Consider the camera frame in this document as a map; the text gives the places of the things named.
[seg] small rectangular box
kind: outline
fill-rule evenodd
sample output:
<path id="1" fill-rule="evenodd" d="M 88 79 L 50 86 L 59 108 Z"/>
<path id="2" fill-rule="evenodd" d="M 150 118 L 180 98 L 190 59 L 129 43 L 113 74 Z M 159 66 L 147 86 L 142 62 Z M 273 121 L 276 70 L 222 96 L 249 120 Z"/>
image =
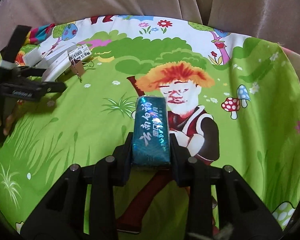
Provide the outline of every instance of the small rectangular box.
<path id="1" fill-rule="evenodd" d="M 165 98 L 141 96 L 137 99 L 132 140 L 132 164 L 149 168 L 170 165 Z"/>

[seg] cartoon print fabric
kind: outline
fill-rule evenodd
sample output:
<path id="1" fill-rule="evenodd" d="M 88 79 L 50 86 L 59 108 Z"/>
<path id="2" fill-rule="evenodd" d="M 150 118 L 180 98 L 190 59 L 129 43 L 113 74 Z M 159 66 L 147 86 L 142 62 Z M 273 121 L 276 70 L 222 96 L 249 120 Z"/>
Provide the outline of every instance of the cartoon print fabric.
<path id="1" fill-rule="evenodd" d="M 57 25 L 39 51 L 73 44 L 92 52 L 82 83 L 66 73 L 62 95 L 20 102 L 19 121 L 0 148 L 0 209 L 14 227 L 71 163 L 92 165 L 124 143 L 141 95 L 166 98 L 169 132 L 189 155 L 234 166 L 286 226 L 300 199 L 300 84 L 278 44 L 125 15 Z M 120 239 L 182 239 L 188 194 L 169 171 L 133 169 L 127 185 L 114 188 L 117 228 L 136 234 L 120 232 Z M 212 224 L 217 232 L 217 208 Z"/>

